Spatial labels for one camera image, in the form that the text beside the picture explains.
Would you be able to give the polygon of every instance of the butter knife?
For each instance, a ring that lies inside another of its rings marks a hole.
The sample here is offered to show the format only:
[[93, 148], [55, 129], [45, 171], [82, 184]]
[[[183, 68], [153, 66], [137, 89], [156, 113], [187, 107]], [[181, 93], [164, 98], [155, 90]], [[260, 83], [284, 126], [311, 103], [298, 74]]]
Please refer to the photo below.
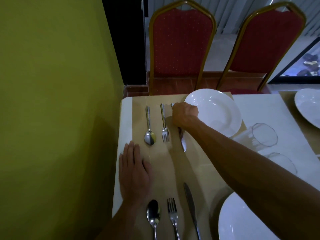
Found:
[[187, 144], [186, 144], [186, 141], [185, 141], [185, 139], [184, 139], [184, 137], [183, 137], [183, 135], [184, 135], [184, 130], [181, 129], [181, 127], [178, 127], [178, 132], [179, 132], [179, 138], [180, 138], [180, 142], [181, 142], [182, 149], [183, 149], [184, 152], [186, 152], [186, 150], [187, 150]]
[[193, 197], [190, 191], [189, 186], [187, 185], [187, 183], [183, 183], [184, 186], [184, 191], [186, 193], [186, 200], [188, 202], [188, 206], [189, 206], [189, 210], [191, 213], [191, 217], [193, 220], [193, 224], [195, 226], [195, 230], [197, 232], [197, 236], [198, 236], [198, 240], [201, 240], [201, 236], [200, 236], [200, 230], [198, 228], [198, 223], [197, 223], [197, 217], [196, 217], [196, 207], [195, 207], [195, 203], [193, 201]]

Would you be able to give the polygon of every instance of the hand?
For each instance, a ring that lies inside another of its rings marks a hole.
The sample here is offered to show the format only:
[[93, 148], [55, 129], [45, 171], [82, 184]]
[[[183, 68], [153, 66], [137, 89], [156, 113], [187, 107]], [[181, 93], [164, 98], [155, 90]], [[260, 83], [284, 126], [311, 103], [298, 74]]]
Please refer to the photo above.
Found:
[[175, 103], [172, 108], [173, 124], [186, 129], [192, 123], [193, 119], [198, 119], [198, 107], [186, 102]]
[[153, 173], [151, 164], [141, 160], [140, 147], [130, 141], [119, 157], [119, 181], [123, 201], [138, 208], [148, 195]]

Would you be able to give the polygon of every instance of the red chair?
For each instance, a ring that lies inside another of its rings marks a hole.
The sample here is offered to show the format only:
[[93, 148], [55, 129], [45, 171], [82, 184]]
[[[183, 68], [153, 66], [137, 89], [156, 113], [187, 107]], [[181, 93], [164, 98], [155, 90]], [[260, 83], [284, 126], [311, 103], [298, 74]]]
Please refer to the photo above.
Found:
[[247, 73], [265, 73], [257, 90], [229, 89], [232, 94], [262, 93], [274, 69], [300, 36], [306, 24], [306, 16], [292, 2], [278, 2], [263, 7], [243, 22], [226, 64], [217, 90], [229, 70]]
[[[183, 4], [193, 9], [176, 8]], [[198, 88], [215, 30], [213, 15], [192, 0], [175, 1], [154, 12], [149, 23], [149, 94], [154, 77], [197, 77]]]

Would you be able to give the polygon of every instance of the green wall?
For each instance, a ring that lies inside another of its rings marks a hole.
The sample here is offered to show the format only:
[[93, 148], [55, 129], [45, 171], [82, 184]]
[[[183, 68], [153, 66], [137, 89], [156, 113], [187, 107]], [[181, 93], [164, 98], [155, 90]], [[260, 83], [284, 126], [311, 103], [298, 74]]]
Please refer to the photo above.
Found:
[[1, 0], [0, 239], [111, 217], [123, 86], [101, 0]]

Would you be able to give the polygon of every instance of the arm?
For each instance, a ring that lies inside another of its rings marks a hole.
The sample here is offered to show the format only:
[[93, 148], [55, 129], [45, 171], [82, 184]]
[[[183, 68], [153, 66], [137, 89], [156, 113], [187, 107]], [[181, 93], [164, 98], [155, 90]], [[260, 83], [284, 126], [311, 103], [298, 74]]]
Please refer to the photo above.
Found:
[[225, 182], [280, 239], [320, 239], [320, 192], [264, 156], [173, 107], [173, 123], [194, 137]]
[[123, 202], [97, 240], [130, 239], [137, 211], [150, 191], [152, 175], [151, 164], [141, 160], [139, 145], [130, 141], [119, 157], [119, 181]]

